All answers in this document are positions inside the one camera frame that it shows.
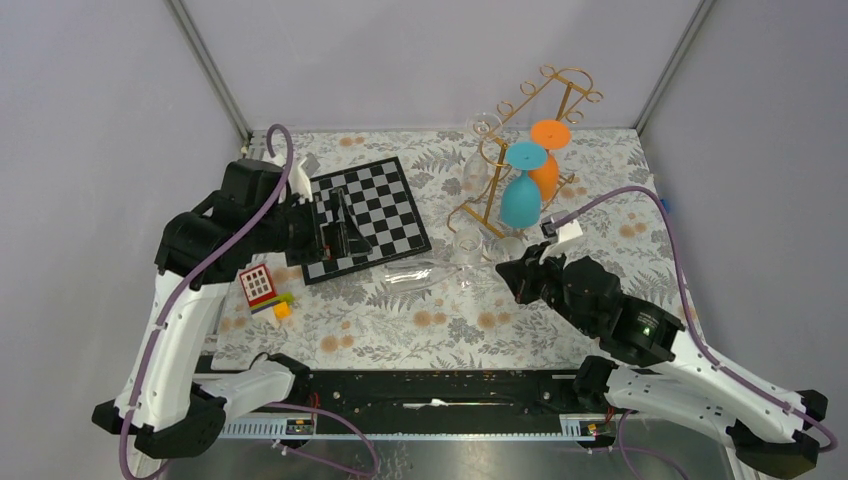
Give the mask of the teal wine glass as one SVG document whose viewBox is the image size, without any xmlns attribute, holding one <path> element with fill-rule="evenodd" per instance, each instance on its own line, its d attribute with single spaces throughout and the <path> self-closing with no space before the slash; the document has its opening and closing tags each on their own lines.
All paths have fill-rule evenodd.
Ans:
<svg viewBox="0 0 848 480">
<path fill-rule="evenodd" d="M 542 167 L 547 161 L 546 150 L 532 141 L 518 142 L 505 153 L 509 166 L 519 171 L 504 189 L 501 199 L 501 221 L 513 228 L 524 229 L 535 225 L 540 217 L 542 197 L 529 172 Z"/>
</svg>

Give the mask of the tall clear flute glass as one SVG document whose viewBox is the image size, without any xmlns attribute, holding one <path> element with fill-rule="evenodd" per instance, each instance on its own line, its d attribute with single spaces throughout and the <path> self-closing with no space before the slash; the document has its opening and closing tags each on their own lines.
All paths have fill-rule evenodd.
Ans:
<svg viewBox="0 0 848 480">
<path fill-rule="evenodd" d="M 388 263 L 380 278 L 380 286 L 388 293 L 399 294 L 428 289 L 451 278 L 481 280 L 495 275 L 492 262 L 455 263 L 437 259 L 407 259 Z"/>
</svg>

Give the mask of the orange wine glass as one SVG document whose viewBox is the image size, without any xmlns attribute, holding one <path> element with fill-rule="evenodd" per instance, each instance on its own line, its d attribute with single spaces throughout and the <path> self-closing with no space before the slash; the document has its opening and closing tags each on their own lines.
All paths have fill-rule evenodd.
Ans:
<svg viewBox="0 0 848 480">
<path fill-rule="evenodd" d="M 552 151 L 566 147 L 571 138 L 570 129 L 555 119 L 541 120 L 530 129 L 530 139 L 545 150 L 546 161 L 540 167 L 530 170 L 528 176 L 535 182 L 545 202 L 553 198 L 559 181 L 560 170 Z"/>
</svg>

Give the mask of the clear champagne flute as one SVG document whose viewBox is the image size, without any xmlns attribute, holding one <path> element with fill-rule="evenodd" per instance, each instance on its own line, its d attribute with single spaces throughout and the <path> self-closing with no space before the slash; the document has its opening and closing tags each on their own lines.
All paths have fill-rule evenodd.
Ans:
<svg viewBox="0 0 848 480">
<path fill-rule="evenodd" d="M 465 160 L 462 188 L 467 198 L 482 194 L 489 183 L 489 163 L 483 158 L 483 142 L 502 126 L 500 117 L 490 112 L 477 112 L 466 121 L 466 127 L 472 135 L 475 146 L 472 154 Z"/>
</svg>

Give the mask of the round clear wine glass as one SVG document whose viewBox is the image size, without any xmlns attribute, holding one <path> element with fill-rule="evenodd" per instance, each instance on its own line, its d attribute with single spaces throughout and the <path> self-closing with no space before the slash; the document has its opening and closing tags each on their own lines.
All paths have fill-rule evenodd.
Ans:
<svg viewBox="0 0 848 480">
<path fill-rule="evenodd" d="M 496 239 L 489 248 L 489 258 L 496 264 L 520 259 L 526 250 L 524 242 L 516 237 Z"/>
</svg>

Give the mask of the short clear glass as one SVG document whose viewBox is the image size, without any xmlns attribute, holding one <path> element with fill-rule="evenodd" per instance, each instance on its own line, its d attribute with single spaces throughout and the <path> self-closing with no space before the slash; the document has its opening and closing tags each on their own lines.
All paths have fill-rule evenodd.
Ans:
<svg viewBox="0 0 848 480">
<path fill-rule="evenodd" d="M 482 262 L 483 235 L 476 227 L 458 230 L 453 238 L 453 259 L 460 265 L 459 285 L 463 288 L 471 284 L 475 267 Z"/>
</svg>

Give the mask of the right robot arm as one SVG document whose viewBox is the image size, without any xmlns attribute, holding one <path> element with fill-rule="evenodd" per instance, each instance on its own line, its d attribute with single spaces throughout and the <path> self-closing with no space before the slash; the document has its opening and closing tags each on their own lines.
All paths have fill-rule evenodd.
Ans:
<svg viewBox="0 0 848 480">
<path fill-rule="evenodd" d="M 659 416 L 732 449 L 748 467 L 776 479 L 814 469 L 820 443 L 810 435 L 824 419 L 820 392 L 787 390 L 708 346 L 663 308 L 623 292 L 618 276 L 585 256 L 568 262 L 547 244 L 496 265 L 519 304 L 542 301 L 599 342 L 573 383 L 583 410 L 603 407 Z"/>
</svg>

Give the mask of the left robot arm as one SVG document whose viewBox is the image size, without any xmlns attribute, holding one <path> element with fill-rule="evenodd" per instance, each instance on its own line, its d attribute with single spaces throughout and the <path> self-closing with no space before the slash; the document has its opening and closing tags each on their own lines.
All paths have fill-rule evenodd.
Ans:
<svg viewBox="0 0 848 480">
<path fill-rule="evenodd" d="M 193 375 L 203 335 L 230 286 L 256 255 L 281 253 L 292 265 L 367 255 L 344 191 L 327 205 L 293 191 L 289 166 L 252 159 L 229 163 L 221 186 L 169 221 L 155 257 L 154 304 L 134 372 L 93 422 L 154 459 L 195 457 L 224 425 L 278 403 L 309 401 L 309 370 L 283 354 L 200 384 Z"/>
</svg>

